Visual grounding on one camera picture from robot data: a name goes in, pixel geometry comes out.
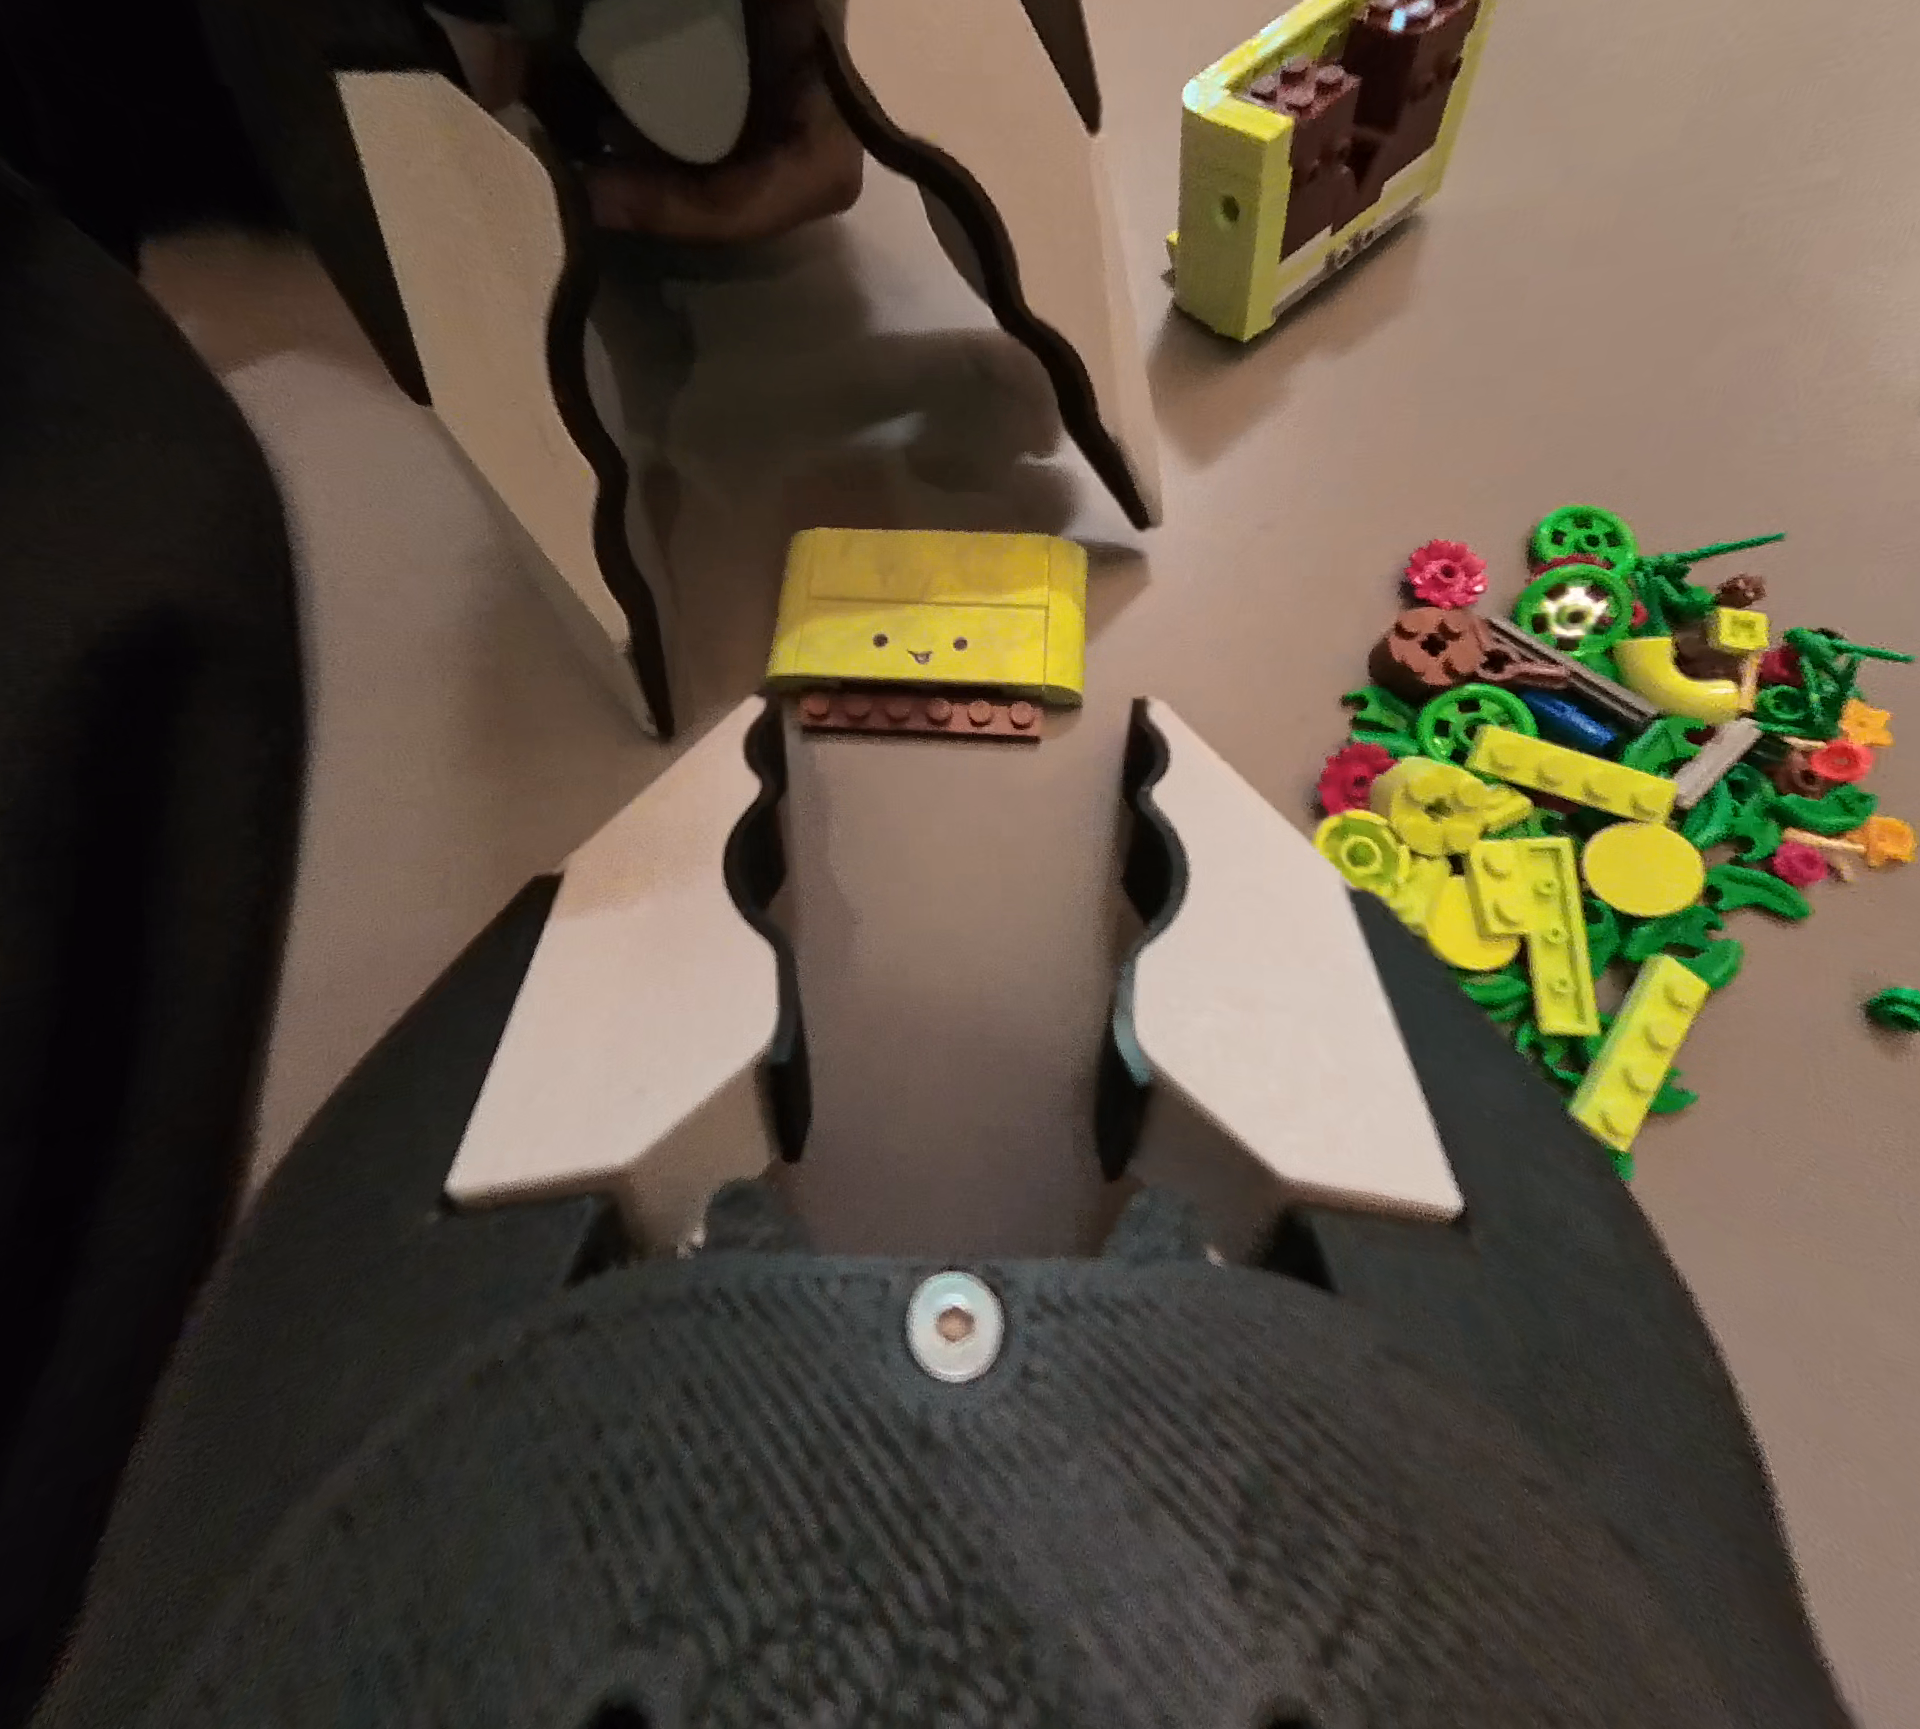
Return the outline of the lime toy brick pot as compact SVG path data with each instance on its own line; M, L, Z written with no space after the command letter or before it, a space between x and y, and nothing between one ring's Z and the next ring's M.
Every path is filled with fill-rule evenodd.
M1297 0L1180 94L1172 300L1271 332L1441 191L1500 0Z

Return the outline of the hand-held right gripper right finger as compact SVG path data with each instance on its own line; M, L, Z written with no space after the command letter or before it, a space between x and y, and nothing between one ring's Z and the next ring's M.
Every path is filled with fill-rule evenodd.
M1282 1197L1458 1221L1466 1201L1359 892L1161 698L1132 700L1118 807L1102 1179L1147 1181L1192 1139Z

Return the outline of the person's left hand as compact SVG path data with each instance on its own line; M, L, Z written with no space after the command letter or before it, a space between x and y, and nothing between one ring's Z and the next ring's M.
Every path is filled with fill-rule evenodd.
M835 0L749 0L752 82L763 115L714 166L663 155L578 164L592 219L671 247L757 244L845 212L865 153L826 82Z

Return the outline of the pile of small toy pieces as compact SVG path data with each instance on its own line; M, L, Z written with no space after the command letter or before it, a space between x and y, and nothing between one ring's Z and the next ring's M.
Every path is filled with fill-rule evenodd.
M1874 778L1893 715L1863 673L1916 650L1772 620L1739 568L1783 533L1649 546L1576 502L1500 590L1472 543L1400 564L1312 842L1452 975L1631 1183L1649 1125L1699 1102L1683 1054L1746 964L1740 917L1916 864Z

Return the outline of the lime and brown toy panel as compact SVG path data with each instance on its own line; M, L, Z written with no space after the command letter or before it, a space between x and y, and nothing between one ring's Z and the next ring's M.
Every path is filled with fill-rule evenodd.
M1034 743L1084 702L1091 554L1040 533L810 527L765 688L802 728Z

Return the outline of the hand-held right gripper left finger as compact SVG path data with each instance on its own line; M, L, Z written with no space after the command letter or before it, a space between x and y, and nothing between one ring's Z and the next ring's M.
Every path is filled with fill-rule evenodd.
M565 864L444 1176L460 1211L595 1197L630 1240L804 1157L810 1054L777 917L780 709L745 698Z

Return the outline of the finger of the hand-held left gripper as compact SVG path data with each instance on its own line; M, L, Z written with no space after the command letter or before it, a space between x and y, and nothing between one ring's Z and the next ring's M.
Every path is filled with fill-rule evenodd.
M440 75L338 91L429 406L519 561L637 726L671 739L671 594L596 387L595 244L549 155Z
M848 0L845 35L833 87L865 146L922 191L1127 518L1159 524L1161 434L1107 155L1020 0Z

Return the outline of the person's black jacket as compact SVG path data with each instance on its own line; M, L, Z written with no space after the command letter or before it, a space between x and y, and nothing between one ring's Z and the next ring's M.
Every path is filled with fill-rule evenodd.
M2 191L2 1708L59 1663L237 1204L307 777L270 456Z

